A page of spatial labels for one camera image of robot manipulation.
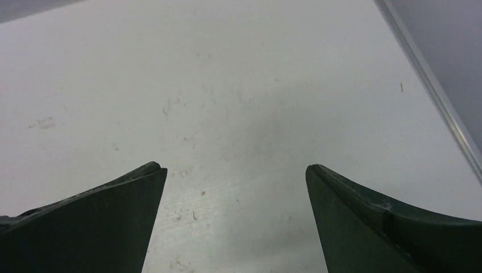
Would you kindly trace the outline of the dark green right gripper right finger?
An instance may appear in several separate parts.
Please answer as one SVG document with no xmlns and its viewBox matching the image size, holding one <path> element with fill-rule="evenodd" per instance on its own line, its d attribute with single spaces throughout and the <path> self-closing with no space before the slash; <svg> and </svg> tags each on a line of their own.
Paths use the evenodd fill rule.
<svg viewBox="0 0 482 273">
<path fill-rule="evenodd" d="M 319 164 L 305 179 L 328 272 L 481 271 L 481 222 L 409 205 Z"/>
</svg>

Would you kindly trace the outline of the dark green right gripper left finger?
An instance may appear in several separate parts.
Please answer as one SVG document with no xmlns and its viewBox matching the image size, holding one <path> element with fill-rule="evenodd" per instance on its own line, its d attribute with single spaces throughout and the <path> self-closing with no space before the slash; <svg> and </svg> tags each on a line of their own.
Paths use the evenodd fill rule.
<svg viewBox="0 0 482 273">
<path fill-rule="evenodd" d="M 149 162 L 111 182 L 1 217 L 2 272 L 141 272 L 168 171 Z"/>
</svg>

